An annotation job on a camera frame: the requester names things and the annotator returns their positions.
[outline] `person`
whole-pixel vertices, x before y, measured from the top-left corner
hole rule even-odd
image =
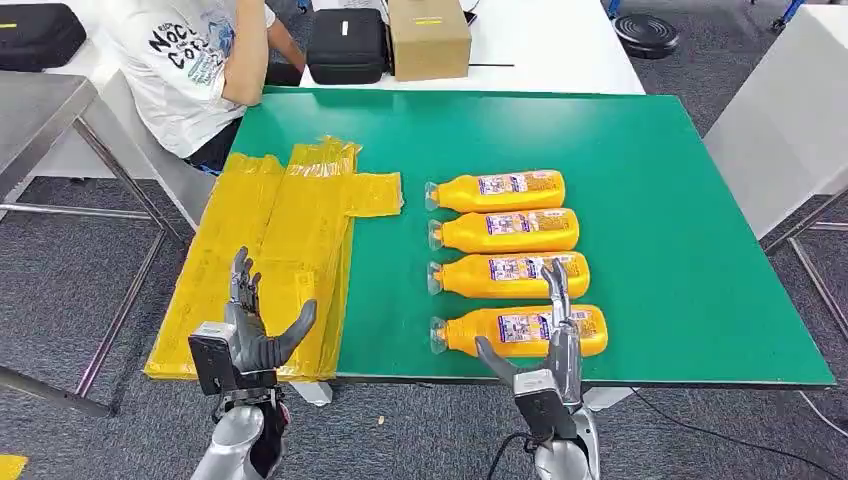
[[[264,84],[297,86],[304,56],[263,0],[110,0],[103,26],[144,124],[195,168],[223,169]],[[269,66],[269,47],[288,64]]]

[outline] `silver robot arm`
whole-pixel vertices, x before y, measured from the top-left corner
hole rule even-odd
[[[315,323],[315,300],[278,337],[268,337],[259,315],[259,279],[242,247],[233,260],[225,322],[204,322],[189,337],[198,380],[218,395],[212,442],[192,480],[270,478],[287,450],[291,421],[275,369],[284,365]]]
[[[600,480],[598,434],[583,408],[580,332],[571,317],[568,275],[558,260],[542,269],[553,306],[548,355],[532,368],[518,368],[477,337],[478,357],[513,389],[521,415],[536,438],[536,473],[545,480]]]

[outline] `man's arm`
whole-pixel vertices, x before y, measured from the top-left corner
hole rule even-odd
[[[242,105],[258,104],[267,69],[265,2],[236,0],[235,38],[233,50],[224,67],[222,96]]]
[[[280,52],[289,63],[303,72],[306,58],[304,58],[303,52],[300,51],[300,47],[297,46],[288,29],[277,19],[274,19],[274,23],[268,29],[268,43]]]

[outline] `black bag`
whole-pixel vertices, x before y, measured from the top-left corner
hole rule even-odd
[[[373,8],[318,10],[306,64],[315,83],[375,83],[387,70],[386,25]]]
[[[0,5],[0,70],[61,67],[85,39],[85,29],[64,3]]]

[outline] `plastic bottle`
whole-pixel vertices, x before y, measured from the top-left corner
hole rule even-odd
[[[469,298],[548,298],[542,267],[559,258],[568,273],[568,296],[577,298],[589,289],[589,264],[578,252],[467,255],[454,263],[431,262],[427,287]]]
[[[460,350],[477,356],[474,337],[484,336],[503,357],[544,357],[548,353],[553,311],[550,306],[475,310],[468,315],[430,323],[433,353]],[[571,317],[578,322],[580,353],[597,355],[607,347],[604,314],[594,305],[572,305]]]
[[[444,224],[430,220],[430,248],[466,253],[552,252],[577,245],[580,226],[568,208],[504,213],[466,213]]]
[[[462,175],[441,185],[428,182],[424,187],[428,210],[443,207],[461,213],[504,212],[561,207],[563,201],[565,180],[556,170]]]

